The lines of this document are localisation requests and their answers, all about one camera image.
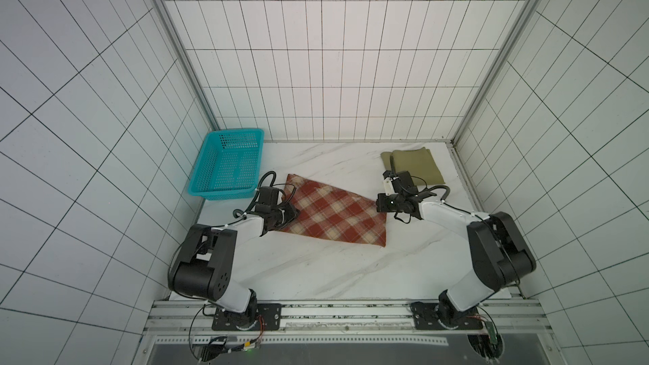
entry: olive green cloth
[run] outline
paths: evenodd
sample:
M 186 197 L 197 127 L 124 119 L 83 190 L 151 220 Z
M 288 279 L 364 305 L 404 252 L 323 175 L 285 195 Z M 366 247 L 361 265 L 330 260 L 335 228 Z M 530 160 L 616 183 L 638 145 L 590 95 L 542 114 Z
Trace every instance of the olive green cloth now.
M 443 185 L 444 178 L 442 177 L 433 156 L 430 155 L 430 150 L 427 148 L 419 148 L 418 150 L 394 150 L 392 152 L 382 152 L 381 159 L 383 166 L 386 170 L 390 168 L 390 155 L 394 156 L 394 168 L 397 172 L 409 171 L 410 175 L 418 176 L 425 180 L 426 183 L 431 185 Z M 424 185 L 424 182 L 416 177 L 413 177 L 415 185 Z

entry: metal extrusion bar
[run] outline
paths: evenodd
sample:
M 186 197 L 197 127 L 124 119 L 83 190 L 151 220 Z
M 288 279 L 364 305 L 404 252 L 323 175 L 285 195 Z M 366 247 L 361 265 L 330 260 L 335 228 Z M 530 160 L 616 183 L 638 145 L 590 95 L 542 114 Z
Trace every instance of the metal extrusion bar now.
M 415 329 L 411 301 L 268 301 L 282 304 L 280 329 L 268 336 L 291 335 L 446 335 L 475 334 L 475 331 Z M 144 328 L 145 335 L 180 338 L 189 331 L 201 301 L 156 301 Z M 491 314 L 501 334 L 550 333 L 550 324 L 540 303 L 534 299 L 489 300 L 482 307 Z M 210 314 L 214 309 L 207 309 Z M 254 337 L 256 332 L 213 331 L 212 318 L 199 314 L 191 329 L 195 336 L 230 335 Z

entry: black mounting plate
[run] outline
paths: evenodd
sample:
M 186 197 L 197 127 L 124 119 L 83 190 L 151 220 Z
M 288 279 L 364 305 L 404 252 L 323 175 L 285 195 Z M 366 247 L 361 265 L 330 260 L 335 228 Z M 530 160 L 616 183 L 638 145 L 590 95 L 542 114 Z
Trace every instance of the black mounting plate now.
M 447 330 L 437 320 L 435 307 L 437 303 L 423 303 L 416 301 L 410 304 L 410 311 L 412 312 L 413 320 L 415 321 L 415 329 L 417 330 Z M 477 308 L 473 308 L 468 312 L 469 316 L 477 316 Z M 477 318 L 463 317 L 458 321 L 457 330 L 482 330 L 482 321 Z
M 276 331 L 280 329 L 280 319 L 282 318 L 282 305 L 279 303 L 257 303 L 257 315 L 264 319 L 264 331 Z M 223 312 L 216 310 L 214 321 L 212 322 L 214 331 L 241 331 L 234 324 L 229 323 L 223 316 Z M 259 321 L 246 331 L 259 331 Z

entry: folded cloth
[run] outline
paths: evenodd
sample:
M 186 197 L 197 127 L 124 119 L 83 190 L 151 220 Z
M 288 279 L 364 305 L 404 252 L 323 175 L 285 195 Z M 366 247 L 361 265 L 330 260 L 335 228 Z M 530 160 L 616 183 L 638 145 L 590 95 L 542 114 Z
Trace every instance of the folded cloth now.
M 385 213 L 374 200 L 324 183 L 289 174 L 284 191 L 301 212 L 281 230 L 318 239 L 385 247 Z
M 415 185 L 443 185 L 444 178 L 439 171 L 430 150 L 419 148 L 418 150 L 394 150 L 392 152 L 382 152 L 381 159 L 386 170 L 390 170 L 390 155 L 394 156 L 394 167 L 397 172 L 409 171 L 410 175 L 418 176 L 426 181 L 413 177 Z

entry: floor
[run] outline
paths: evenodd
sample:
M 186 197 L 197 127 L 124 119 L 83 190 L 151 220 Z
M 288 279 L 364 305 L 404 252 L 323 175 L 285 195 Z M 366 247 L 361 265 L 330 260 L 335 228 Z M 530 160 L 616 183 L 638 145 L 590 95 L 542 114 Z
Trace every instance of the floor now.
M 447 145 L 431 143 L 266 143 L 261 172 L 274 170 L 328 183 L 375 199 L 385 170 L 380 153 L 425 146 L 451 188 L 449 203 L 471 207 Z M 199 223 L 232 221 L 249 199 L 206 201 Z M 270 232 L 239 235 L 232 279 L 268 299 L 431 299 L 471 268 L 468 244 L 430 222 L 387 219 L 387 245 L 348 244 Z M 507 291 L 498 295 L 509 297 Z

